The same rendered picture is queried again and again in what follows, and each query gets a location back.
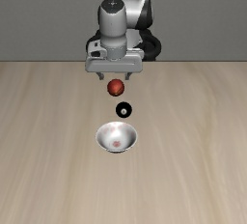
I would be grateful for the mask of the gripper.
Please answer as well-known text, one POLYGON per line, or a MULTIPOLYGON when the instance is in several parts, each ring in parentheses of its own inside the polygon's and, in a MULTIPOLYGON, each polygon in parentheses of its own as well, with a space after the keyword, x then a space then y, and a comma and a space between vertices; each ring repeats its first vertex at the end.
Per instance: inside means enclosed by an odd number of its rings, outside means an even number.
POLYGON ((141 72, 144 51, 140 48, 131 48, 122 58, 108 59, 107 49, 102 47, 100 40, 90 42, 87 49, 85 70, 97 72, 99 80, 104 79, 104 72, 125 73, 124 79, 129 80, 132 72, 141 72))

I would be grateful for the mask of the white bowl with red pattern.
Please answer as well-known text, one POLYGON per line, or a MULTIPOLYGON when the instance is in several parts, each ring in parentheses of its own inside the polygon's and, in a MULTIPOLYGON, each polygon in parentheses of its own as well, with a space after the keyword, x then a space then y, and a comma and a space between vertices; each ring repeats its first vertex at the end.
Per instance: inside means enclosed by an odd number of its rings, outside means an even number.
POLYGON ((136 129, 125 122, 110 122, 96 132, 96 142, 109 153, 123 153, 132 148, 138 139, 136 129))

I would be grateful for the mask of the red onion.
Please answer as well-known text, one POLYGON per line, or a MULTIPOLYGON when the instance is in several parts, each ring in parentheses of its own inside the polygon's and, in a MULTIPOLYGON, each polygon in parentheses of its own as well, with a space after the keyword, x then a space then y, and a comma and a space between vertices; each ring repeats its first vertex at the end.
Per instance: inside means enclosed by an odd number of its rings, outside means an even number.
POLYGON ((107 91, 113 97, 118 97, 124 92, 124 83, 121 79, 112 79, 107 84, 107 91))

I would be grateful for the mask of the black ball with white spot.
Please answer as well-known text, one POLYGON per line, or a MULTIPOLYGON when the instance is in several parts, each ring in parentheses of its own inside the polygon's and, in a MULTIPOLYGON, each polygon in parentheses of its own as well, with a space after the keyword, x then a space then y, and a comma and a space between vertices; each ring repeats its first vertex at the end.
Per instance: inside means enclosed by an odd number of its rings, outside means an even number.
POLYGON ((116 113, 121 118, 128 118, 132 113, 132 107, 128 102, 122 101, 116 106, 116 113))

